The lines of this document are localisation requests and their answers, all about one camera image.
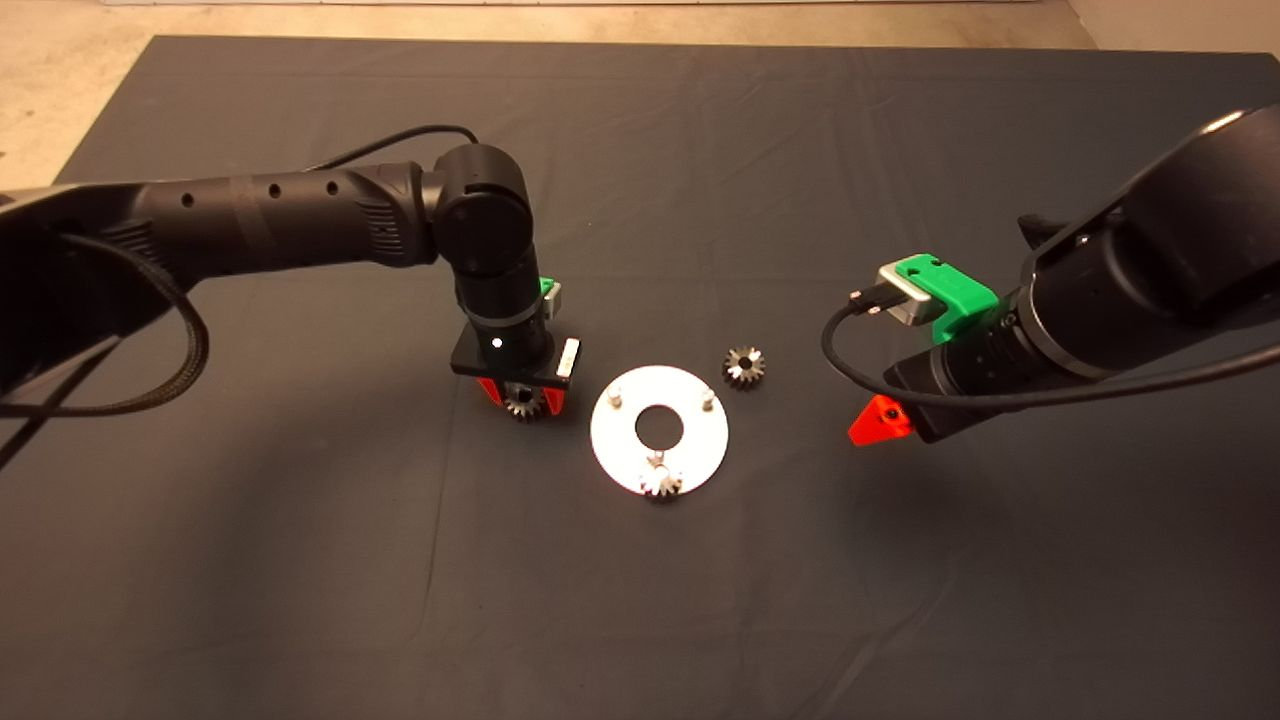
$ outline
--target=cable connector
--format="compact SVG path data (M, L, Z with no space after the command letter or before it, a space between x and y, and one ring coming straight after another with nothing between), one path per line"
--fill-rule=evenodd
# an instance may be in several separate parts
M873 284L849 293L849 307L855 315L876 315L909 301L910 297L892 284Z
M882 265L876 284L851 295L850 302L865 305L858 315L888 310L904 325L932 323L933 342L942 345L998 299L987 286L922 252Z
M922 255L910 255L908 258L902 258L901 260L881 265L881 269L876 273L877 284L896 287L902 292L902 295L906 296L905 301L890 310L890 315L904 325L911 327L927 325L941 318L947 310L947 306L942 302L942 300L934 297L927 290L913 282L908 275L899 272L899 265L906 264L916 258L922 258Z
M543 292L543 319L553 320L559 313L561 306L561 283L556 282L556 278L538 278L539 290Z

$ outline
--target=wall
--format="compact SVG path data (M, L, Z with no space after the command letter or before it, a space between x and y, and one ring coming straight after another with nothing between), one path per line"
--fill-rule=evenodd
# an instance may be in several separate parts
M1071 0L1098 47L1280 55L1280 0Z

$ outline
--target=center hole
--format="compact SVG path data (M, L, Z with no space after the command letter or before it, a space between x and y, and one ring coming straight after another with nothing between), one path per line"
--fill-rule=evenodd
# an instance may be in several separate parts
M649 450L671 450L684 434L685 424L680 421L680 415L666 405L645 407L636 418L636 436Z

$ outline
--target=black cable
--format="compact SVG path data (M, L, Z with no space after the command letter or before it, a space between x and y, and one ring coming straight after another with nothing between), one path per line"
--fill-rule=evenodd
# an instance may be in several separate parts
M141 410L150 410L164 405L165 402L169 402L170 400L187 392L187 389L195 384L200 373L205 369L205 363L209 361L209 328L205 327L205 322L200 318L200 313L197 313L191 305L191 301L187 300L187 296L183 295L178 284L173 282L169 273L166 273L164 268L156 265L151 260L147 260L142 255L133 252L132 250L125 250L109 242L102 242L101 240L92 240L69 233L60 234L59 237L64 242L76 247L102 252L118 260L129 263L133 269L137 270L143 279L151 283L156 292L164 296L164 299L168 300L175 310L178 310L178 314L182 315L183 322L187 324L187 357L183 360L182 366L178 368L178 372L174 373L168 380L129 400L84 407L58 407L56 404L52 406L49 404L0 405L0 418L44 419L104 418L108 415L124 415L125 413L138 413Z
M465 136L468 141L471 141L471 143L480 142L479 140L476 140L476 133L471 132L470 129L462 126L419 126L416 128L402 129L396 135L388 135L381 140L375 140L369 145L362 145L355 150L348 150L347 152L343 152L342 155L335 155L325 160L324 163L317 163L315 165L311 165L310 168L306 168L306 170L303 172L310 173L314 170L332 170L338 165L346 165L352 160L358 160L366 155L372 155L374 152L384 147L390 147L397 142L404 142L406 140L410 140L412 137L419 137L421 135L431 135L438 132L453 132Z
M1073 402L1088 402L1093 400L1106 400L1108 397L1125 397L1130 395L1146 395L1164 389L1189 387L1212 380L1220 380L1234 375L1249 373L1280 363L1280 343L1260 347L1243 355L1226 357L1216 363L1171 370L1129 380L1115 380L1093 386L1044 389L1036 392L1019 392L1009 395L968 395L950 396L932 392L916 392L893 387L886 382L855 370L840 359L833 346L836 329L846 318L860 315L861 309L856 306L842 307L827 320L822 328L822 354L837 373L845 375L855 384L859 384L874 393L887 395L899 402L908 405L924 405L929 407L954 407L957 410L1025 410L1028 407L1047 407L1051 405L1070 405Z

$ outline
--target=white label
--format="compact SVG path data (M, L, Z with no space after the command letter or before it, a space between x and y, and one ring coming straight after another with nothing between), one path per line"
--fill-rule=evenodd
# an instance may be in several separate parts
M564 352L561 352L561 364L556 368L557 377L567 378L573 374L573 363L577 361L579 345L576 337L564 338Z

